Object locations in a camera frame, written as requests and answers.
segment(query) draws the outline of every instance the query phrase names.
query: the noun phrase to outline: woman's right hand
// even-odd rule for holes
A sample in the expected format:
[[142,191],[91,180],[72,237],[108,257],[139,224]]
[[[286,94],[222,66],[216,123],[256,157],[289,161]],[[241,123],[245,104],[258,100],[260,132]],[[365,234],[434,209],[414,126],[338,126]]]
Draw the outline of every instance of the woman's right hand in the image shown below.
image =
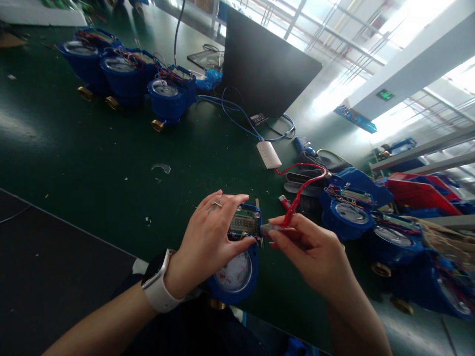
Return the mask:
[[[284,218],[269,219],[269,223],[280,225]],[[269,232],[274,242],[271,247],[281,250],[316,292],[329,301],[341,298],[341,293],[345,293],[356,278],[335,233],[314,224],[302,214],[294,214],[290,226]]]

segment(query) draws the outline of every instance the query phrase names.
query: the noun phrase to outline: black monitor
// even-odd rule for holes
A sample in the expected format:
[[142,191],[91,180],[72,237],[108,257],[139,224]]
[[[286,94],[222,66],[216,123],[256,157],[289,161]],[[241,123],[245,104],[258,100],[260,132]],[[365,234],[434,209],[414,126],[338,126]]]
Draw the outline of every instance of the black monitor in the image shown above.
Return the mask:
[[232,8],[225,55],[223,85],[241,92],[249,116],[280,117],[322,69],[320,62]]

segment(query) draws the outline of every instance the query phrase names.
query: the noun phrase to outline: white watch strap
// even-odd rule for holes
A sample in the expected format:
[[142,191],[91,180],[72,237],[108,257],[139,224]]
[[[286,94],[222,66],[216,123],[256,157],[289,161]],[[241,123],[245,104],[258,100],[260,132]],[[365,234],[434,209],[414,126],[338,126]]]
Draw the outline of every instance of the white watch strap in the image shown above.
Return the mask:
[[[168,250],[167,257],[171,256],[175,251]],[[163,281],[163,277],[168,269],[168,263],[162,268],[159,272],[159,278],[148,285],[143,291],[147,296],[148,302],[159,313],[167,313],[174,309],[183,299],[175,299],[173,296],[168,292],[167,288],[165,287],[165,282]]]

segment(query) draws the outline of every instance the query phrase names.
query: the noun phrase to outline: woman's left hand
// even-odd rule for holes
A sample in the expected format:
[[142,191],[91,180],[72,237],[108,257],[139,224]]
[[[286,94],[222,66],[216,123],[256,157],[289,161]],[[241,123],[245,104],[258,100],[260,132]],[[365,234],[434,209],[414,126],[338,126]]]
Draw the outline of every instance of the woman's left hand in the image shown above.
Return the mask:
[[245,194],[223,195],[218,190],[198,205],[164,277],[165,286],[173,297],[184,298],[256,242],[253,237],[231,242],[227,236],[236,209],[248,199]]

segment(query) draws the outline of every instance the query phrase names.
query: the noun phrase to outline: green workbench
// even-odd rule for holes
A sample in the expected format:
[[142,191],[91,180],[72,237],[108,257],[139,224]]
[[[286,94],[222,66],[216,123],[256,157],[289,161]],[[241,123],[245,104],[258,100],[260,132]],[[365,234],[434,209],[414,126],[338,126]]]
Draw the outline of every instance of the green workbench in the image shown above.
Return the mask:
[[[128,4],[114,11],[104,6],[100,11],[107,24],[96,20],[97,26],[114,33],[126,46],[135,46],[137,38],[142,48],[158,51],[172,62],[174,17],[152,5],[144,7],[143,17]],[[30,34],[31,40],[0,52],[2,189],[144,260],[163,248],[178,248],[195,207],[218,189],[247,193],[251,204],[258,197],[264,220],[285,213],[277,199],[285,194],[283,177],[265,169],[257,140],[220,108],[195,104],[179,125],[158,133],[150,125],[155,114],[149,102],[137,110],[113,111],[103,100],[86,102],[78,95],[81,81],[59,51],[45,46],[70,39],[72,28],[17,30]],[[178,63],[199,71],[186,56],[201,51],[204,43],[213,42],[182,23]],[[8,79],[9,74],[17,79]],[[310,138],[314,148],[334,150],[364,169],[371,155],[367,133],[333,113],[314,114],[315,93],[327,84],[317,76],[287,113],[295,120],[297,133]],[[281,132],[288,128],[285,121],[271,121],[271,125]],[[263,136],[275,137],[265,128],[260,130]],[[283,167],[296,162],[291,140],[275,142],[274,147]],[[170,174],[152,170],[156,163],[169,165]],[[151,217],[150,226],[146,217]],[[346,247],[358,280],[386,325],[394,353],[408,355],[407,349],[417,349],[422,338],[432,343],[430,350],[451,354],[449,343],[441,337],[440,321],[434,321],[439,316],[418,308],[413,317],[398,312],[381,294],[379,280],[357,244]],[[330,350],[325,301],[310,290],[282,253],[266,246],[258,254],[257,286],[240,307]]]

